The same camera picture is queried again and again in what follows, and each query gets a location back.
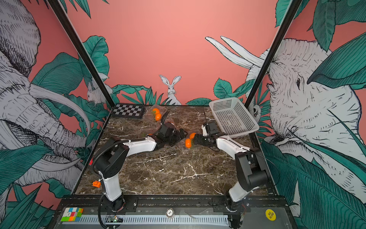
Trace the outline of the clear clamshell container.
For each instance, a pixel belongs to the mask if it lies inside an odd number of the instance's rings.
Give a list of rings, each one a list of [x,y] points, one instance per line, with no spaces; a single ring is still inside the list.
[[[197,150],[198,148],[199,148],[199,146],[194,142],[194,140],[191,138],[191,135],[192,134],[195,134],[195,135],[197,135],[197,134],[199,134],[200,133],[200,131],[198,130],[198,129],[196,129],[196,130],[193,130],[193,131],[189,131],[188,132],[188,134],[187,134],[187,136],[184,138],[184,139],[182,139],[178,144],[177,144],[177,148],[179,149],[179,150],[181,150],[182,152],[185,152],[185,151],[188,151],[188,152],[190,152],[190,151],[193,151],[193,150]],[[188,148],[187,147],[187,141],[189,140],[189,142],[190,142],[190,147]]]
[[[153,122],[161,122],[163,119],[163,115],[167,111],[168,109],[164,106],[160,105],[147,106],[143,119]]]

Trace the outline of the white perforated plastic basket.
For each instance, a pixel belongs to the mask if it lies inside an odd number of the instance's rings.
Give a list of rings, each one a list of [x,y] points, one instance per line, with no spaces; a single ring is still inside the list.
[[[258,123],[236,97],[211,101],[209,107],[220,130],[230,138],[241,137],[259,130]]]

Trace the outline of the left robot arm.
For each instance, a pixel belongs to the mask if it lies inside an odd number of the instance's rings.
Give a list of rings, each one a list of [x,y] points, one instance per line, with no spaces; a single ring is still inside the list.
[[[119,172],[127,157],[144,152],[152,152],[165,145],[173,146],[185,139],[188,132],[179,130],[163,130],[157,134],[149,134],[144,138],[118,140],[110,138],[97,156],[93,158],[92,170],[102,183],[103,195],[111,202],[122,199],[123,194],[119,182]]]

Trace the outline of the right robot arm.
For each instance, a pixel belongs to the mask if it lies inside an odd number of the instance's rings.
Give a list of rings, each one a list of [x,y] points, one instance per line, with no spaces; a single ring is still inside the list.
[[[222,133],[214,135],[191,134],[195,145],[217,148],[235,160],[237,183],[229,190],[232,202],[239,202],[250,192],[269,181],[266,159],[258,148],[248,148]]]

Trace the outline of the orange in left container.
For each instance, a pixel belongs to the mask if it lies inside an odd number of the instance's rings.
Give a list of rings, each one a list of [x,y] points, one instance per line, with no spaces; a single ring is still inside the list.
[[[154,108],[154,109],[152,110],[152,113],[153,113],[153,114],[159,114],[159,113],[160,113],[160,110],[159,110],[158,108]]]

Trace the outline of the black white checkerboard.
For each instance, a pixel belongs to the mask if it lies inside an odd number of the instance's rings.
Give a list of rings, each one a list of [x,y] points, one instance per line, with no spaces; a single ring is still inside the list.
[[[112,110],[111,116],[119,118],[142,119],[145,106],[136,104],[118,103]]]

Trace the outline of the small orange block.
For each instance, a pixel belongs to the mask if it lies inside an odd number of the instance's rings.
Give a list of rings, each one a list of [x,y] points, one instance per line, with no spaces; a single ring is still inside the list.
[[[96,187],[96,188],[100,188],[100,187],[102,186],[102,184],[101,184],[101,182],[100,182],[100,181],[96,180],[96,181],[94,181],[94,182],[92,183],[92,186],[93,186],[93,187]]]

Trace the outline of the yellow round sticker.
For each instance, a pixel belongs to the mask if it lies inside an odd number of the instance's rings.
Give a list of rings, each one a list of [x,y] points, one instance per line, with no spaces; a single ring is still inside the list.
[[[276,220],[276,213],[272,209],[267,209],[266,210],[266,217],[270,221],[275,221]]]

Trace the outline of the colourful rubik cube front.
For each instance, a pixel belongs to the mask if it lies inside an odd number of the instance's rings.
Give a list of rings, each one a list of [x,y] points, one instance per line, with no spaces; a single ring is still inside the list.
[[[61,218],[61,222],[79,222],[84,209],[78,207],[66,208]]]

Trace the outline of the black front rail frame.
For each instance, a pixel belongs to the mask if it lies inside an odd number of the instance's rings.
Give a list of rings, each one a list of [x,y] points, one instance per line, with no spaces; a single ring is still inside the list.
[[[83,208],[79,222],[61,222],[66,208]],[[266,210],[276,220],[266,217]],[[117,215],[224,215],[228,226],[215,225],[106,225],[102,216]],[[224,195],[123,195],[111,203],[102,195],[72,195],[56,210],[50,229],[295,229],[296,221],[282,196],[248,196],[232,203]]]

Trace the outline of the right black frame post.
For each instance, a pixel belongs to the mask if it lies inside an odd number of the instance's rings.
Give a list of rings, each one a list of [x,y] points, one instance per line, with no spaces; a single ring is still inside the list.
[[[260,87],[261,82],[263,81],[263,78],[265,77],[267,70],[269,69],[269,66],[274,58],[274,55],[276,54],[282,40],[284,39],[284,37],[288,31],[288,28],[290,27],[290,24],[295,16],[295,14],[297,13],[297,10],[300,7],[301,2],[302,2],[301,0],[295,0],[295,1],[290,2],[289,7],[286,11],[286,14],[283,18],[283,21],[280,24],[279,30],[277,31],[277,34],[273,40],[273,43],[269,49],[268,54],[266,56],[266,59],[253,84],[252,90],[250,91],[250,94],[246,99],[246,102],[245,102],[246,108],[249,108],[249,106],[255,96],[255,93],[257,92],[258,88]]]

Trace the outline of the black frame post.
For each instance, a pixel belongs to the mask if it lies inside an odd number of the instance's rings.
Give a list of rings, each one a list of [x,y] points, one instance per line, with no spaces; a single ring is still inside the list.
[[[93,79],[96,81],[99,89],[101,90],[102,94],[106,98],[107,104],[113,108],[115,106],[115,103],[110,96],[110,93],[107,91],[103,81],[101,80],[99,73],[97,72],[97,69],[92,62],[87,50],[85,49],[79,35],[77,34],[76,30],[74,29],[74,26],[70,22],[66,11],[62,7],[62,5],[59,3],[59,1],[50,0],[48,1],[48,4],[52,8],[53,12],[55,13],[57,19],[61,23],[62,27],[64,28],[65,32],[67,33],[68,37],[70,38],[72,44],[74,45],[75,49],[77,50],[78,54],[80,55],[82,61],[86,65],[86,68],[92,75]]]
[[[290,27],[290,24],[295,16],[295,14],[297,13],[297,10],[300,7],[301,2],[302,2],[301,0],[295,0],[295,1],[290,2],[289,7],[286,11],[286,14],[283,18],[283,21],[280,24],[279,30],[277,31],[277,34],[273,40],[273,43],[269,49],[268,54],[266,56],[266,59],[253,84],[252,90],[250,91],[250,94],[246,99],[246,102],[245,102],[246,108],[249,108],[249,106],[255,96],[255,93],[257,92],[258,88],[260,87],[261,82],[263,81],[263,78],[265,77],[267,70],[269,69],[269,66],[274,58],[274,55],[276,54],[282,40],[284,39],[284,37],[288,31],[288,28]]]

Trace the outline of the left black frame post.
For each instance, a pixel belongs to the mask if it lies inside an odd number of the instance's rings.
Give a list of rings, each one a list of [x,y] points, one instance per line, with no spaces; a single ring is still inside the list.
[[[96,81],[99,89],[101,90],[102,94],[106,98],[107,104],[113,108],[115,106],[115,103],[110,96],[110,93],[107,91],[103,81],[101,80],[99,73],[97,72],[97,69],[92,62],[87,50],[85,49],[79,35],[77,34],[76,30],[74,29],[74,26],[70,22],[66,11],[62,7],[62,5],[59,3],[59,1],[50,0],[48,1],[48,4],[52,8],[53,12],[55,13],[57,19],[61,23],[62,27],[64,28],[65,32],[67,33],[68,37],[70,38],[72,44],[74,45],[75,49],[77,50],[78,54],[80,55],[82,61],[86,65],[86,68],[92,75],[93,79]]]

